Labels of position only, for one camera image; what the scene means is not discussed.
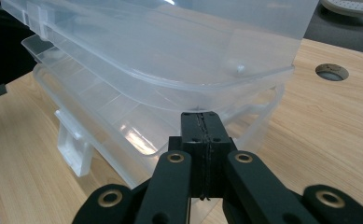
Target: gray floor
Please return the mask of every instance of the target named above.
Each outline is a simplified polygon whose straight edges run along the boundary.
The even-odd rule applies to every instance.
[[[322,13],[318,5],[305,38],[363,52],[363,19]]]

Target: container lid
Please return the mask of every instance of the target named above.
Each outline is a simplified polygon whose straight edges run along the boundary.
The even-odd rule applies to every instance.
[[[121,93],[173,110],[222,107],[232,99],[213,104],[220,94],[291,71],[316,3],[2,1],[6,11]]]

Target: round metal grommet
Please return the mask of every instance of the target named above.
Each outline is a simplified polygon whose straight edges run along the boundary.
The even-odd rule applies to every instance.
[[[244,153],[239,153],[234,158],[237,161],[243,162],[243,163],[249,163],[249,162],[253,161],[253,158],[252,157],[250,157],[249,155],[244,154]]]
[[[328,190],[319,190],[315,194],[315,197],[318,199],[318,201],[329,207],[343,208],[345,206],[345,202],[341,197]]]
[[[106,200],[105,197],[111,194],[115,195],[115,198],[113,200]],[[99,196],[98,203],[102,207],[112,207],[120,203],[120,201],[122,201],[122,193],[118,189],[109,189]]]
[[[167,156],[167,160],[170,162],[181,162],[184,160],[184,156],[178,153],[173,153]]]

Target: light wood surface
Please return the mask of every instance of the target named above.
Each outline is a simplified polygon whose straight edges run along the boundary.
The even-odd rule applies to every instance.
[[[336,63],[350,77],[317,76]],[[258,155],[297,193],[326,184],[363,204],[363,53],[303,40],[295,76],[274,111]],[[31,74],[7,85],[0,97],[0,222],[70,223],[97,188],[122,183],[97,153],[87,176],[77,178],[58,152],[57,106]],[[220,203],[204,223],[226,223]]]

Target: wooden table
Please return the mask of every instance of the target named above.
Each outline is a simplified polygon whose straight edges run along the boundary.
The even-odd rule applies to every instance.
[[[314,72],[336,63],[350,77],[332,82]],[[258,155],[290,189],[326,184],[363,204],[363,53],[303,40],[295,76],[273,113]],[[0,97],[0,222],[70,223],[97,188],[122,183],[97,153],[91,171],[74,176],[58,152],[57,106],[32,74]],[[220,204],[204,223],[226,222]]]

